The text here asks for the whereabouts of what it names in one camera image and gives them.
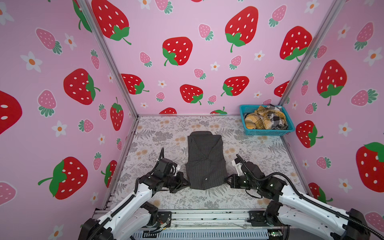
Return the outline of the dark grey striped shirt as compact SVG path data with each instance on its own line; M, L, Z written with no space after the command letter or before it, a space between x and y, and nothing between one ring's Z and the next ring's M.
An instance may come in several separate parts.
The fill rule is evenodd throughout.
M196 131L188 136L186 171L190 188L207 190L221 186L228 177L220 135Z

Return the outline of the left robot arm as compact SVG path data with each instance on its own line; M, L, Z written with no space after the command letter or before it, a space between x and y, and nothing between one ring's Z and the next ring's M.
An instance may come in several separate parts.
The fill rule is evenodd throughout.
M190 185L176 163L159 159L149 173L136 179L128 197L99 219L87 220L79 239L127 240L140 228L156 224L158 208L149 203L156 193L165 190L175 194Z

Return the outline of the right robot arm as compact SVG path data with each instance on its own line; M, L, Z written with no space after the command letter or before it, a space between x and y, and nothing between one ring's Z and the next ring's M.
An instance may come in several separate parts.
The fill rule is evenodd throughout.
M372 231L361 212L338 209L307 196L284 174L265 176L257 165L240 156L232 165L237 173L226 179L231 188L255 190L259 197L270 200L264 212L267 224L299 228L325 240L370 239Z

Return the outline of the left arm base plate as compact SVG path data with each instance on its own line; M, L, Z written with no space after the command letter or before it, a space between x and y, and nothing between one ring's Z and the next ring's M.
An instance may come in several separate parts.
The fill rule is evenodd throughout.
M171 222L172 222L172 212L160 211L160 212L156 212L156 213L151 214L150 221L146 225L146 227L148 227L148 228L161 228L161 226L165 224L165 226L163 226L163 228L168 228L171 226Z

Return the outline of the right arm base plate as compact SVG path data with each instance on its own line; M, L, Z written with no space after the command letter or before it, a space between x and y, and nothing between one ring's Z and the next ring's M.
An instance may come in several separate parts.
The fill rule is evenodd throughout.
M281 227L278 214L269 211L249 211L247 222L253 227Z

